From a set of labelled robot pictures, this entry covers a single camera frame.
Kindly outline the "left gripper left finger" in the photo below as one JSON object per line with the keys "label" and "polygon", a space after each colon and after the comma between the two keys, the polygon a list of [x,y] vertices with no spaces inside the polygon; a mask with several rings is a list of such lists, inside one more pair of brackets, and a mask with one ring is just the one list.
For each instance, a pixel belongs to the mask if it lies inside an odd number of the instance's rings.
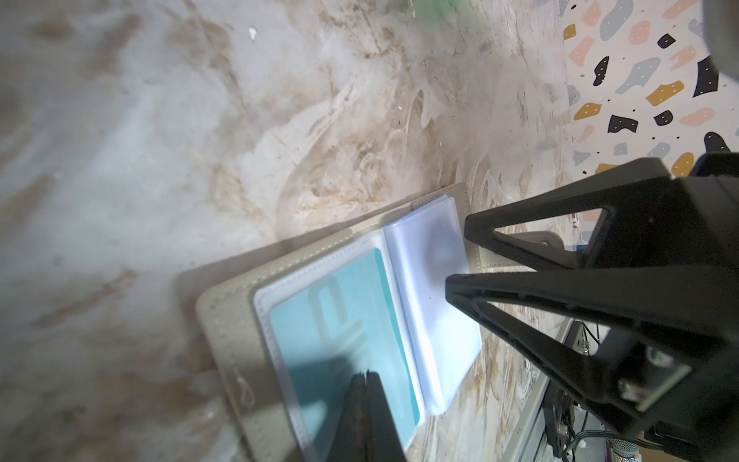
{"label": "left gripper left finger", "polygon": [[338,423],[327,461],[366,461],[367,444],[365,429],[366,377],[354,375]]}

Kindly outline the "aluminium mounting rail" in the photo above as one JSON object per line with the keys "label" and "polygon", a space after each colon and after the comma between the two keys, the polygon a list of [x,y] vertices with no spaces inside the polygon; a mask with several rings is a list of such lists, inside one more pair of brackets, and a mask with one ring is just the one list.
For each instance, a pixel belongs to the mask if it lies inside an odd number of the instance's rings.
{"label": "aluminium mounting rail", "polygon": [[546,446],[542,402],[549,383],[550,380],[544,373],[538,373],[503,453],[503,461],[535,461]]}

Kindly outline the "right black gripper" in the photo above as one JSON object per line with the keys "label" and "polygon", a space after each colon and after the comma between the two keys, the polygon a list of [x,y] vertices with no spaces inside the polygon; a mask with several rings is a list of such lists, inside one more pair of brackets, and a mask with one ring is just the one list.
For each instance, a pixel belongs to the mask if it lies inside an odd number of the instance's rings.
{"label": "right black gripper", "polygon": [[[738,157],[706,154],[671,182],[659,159],[640,158],[467,216],[465,239],[496,254],[497,266],[538,273],[452,275],[446,300],[590,400],[612,429],[670,434],[702,460],[734,461]],[[502,231],[589,211],[600,217],[585,248],[567,249],[550,230]],[[582,358],[498,302],[607,325],[609,346]]]}

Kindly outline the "grey card holder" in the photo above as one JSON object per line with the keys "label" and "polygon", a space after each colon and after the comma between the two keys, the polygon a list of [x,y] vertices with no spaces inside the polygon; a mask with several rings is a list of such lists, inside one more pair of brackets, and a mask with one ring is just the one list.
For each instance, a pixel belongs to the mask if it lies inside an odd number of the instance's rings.
{"label": "grey card holder", "polygon": [[527,461],[548,381],[448,305],[454,273],[512,263],[463,239],[465,184],[205,292],[196,312],[255,461],[325,461],[354,375],[377,373],[410,461]]}

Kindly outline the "teal credit card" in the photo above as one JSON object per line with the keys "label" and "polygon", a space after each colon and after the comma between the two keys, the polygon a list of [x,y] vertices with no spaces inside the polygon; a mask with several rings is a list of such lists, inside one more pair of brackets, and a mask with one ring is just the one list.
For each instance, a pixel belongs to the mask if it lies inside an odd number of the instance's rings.
{"label": "teal credit card", "polygon": [[326,460],[358,373],[379,374],[400,442],[410,445],[425,410],[378,244],[331,252],[259,289],[253,304],[306,460]]}

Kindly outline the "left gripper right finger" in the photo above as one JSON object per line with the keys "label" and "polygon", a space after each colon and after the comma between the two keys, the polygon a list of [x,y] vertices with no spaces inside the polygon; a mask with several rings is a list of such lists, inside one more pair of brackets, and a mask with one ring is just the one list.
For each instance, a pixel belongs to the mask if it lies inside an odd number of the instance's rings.
{"label": "left gripper right finger", "polygon": [[389,402],[378,373],[367,373],[366,460],[406,461]]}

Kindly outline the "green card tray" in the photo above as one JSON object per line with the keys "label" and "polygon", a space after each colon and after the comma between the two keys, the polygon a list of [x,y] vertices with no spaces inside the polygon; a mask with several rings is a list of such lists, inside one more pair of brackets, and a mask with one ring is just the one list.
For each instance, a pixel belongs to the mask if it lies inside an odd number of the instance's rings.
{"label": "green card tray", "polygon": [[386,9],[408,13],[411,18],[425,23],[436,23],[454,17],[462,4],[461,0],[391,0],[386,2]]}

